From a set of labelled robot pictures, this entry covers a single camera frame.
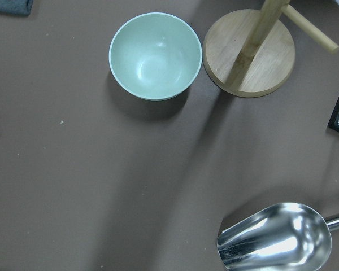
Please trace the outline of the wooden cup stand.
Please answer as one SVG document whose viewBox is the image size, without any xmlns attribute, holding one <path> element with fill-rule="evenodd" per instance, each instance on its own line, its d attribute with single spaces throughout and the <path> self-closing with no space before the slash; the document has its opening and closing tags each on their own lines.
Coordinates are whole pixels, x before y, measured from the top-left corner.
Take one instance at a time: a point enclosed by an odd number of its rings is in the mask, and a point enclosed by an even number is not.
<svg viewBox="0 0 339 271">
<path fill-rule="evenodd" d="M 203 42 L 203 64 L 219 88 L 232 95 L 268 95 L 289 78 L 295 63 L 287 16 L 330 53 L 339 45 L 294 9 L 289 1 L 265 1 L 260 10 L 233 11 L 218 19 Z"/>
</svg>

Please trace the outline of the steel ice scoop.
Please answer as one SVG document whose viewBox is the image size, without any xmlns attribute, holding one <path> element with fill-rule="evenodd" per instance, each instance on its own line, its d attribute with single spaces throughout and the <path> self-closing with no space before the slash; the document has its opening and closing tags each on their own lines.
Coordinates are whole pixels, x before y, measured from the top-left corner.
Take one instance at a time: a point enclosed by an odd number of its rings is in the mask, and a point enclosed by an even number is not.
<svg viewBox="0 0 339 271">
<path fill-rule="evenodd" d="M 217 239 L 226 270 L 319 270 L 332 250 L 339 215 L 324 219 L 301 203 L 277 203 L 223 230 Z"/>
</svg>

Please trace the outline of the mint green bowl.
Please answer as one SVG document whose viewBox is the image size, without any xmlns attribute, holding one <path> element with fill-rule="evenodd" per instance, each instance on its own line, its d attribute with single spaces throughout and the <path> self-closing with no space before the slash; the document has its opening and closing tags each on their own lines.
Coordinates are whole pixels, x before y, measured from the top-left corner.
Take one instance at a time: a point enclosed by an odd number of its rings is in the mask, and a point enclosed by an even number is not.
<svg viewBox="0 0 339 271">
<path fill-rule="evenodd" d="M 143 100 L 180 95 L 197 77 L 202 46 L 193 28 L 162 12 L 138 15 L 115 33 L 108 63 L 116 82 Z"/>
</svg>

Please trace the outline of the grey folded cloth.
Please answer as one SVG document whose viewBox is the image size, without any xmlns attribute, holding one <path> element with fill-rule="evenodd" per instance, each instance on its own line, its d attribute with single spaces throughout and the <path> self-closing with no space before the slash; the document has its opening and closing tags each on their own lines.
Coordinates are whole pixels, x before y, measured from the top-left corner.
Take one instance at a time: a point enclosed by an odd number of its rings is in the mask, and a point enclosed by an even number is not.
<svg viewBox="0 0 339 271">
<path fill-rule="evenodd" d="M 33 0 L 0 0 L 0 13 L 28 16 L 32 6 Z"/>
</svg>

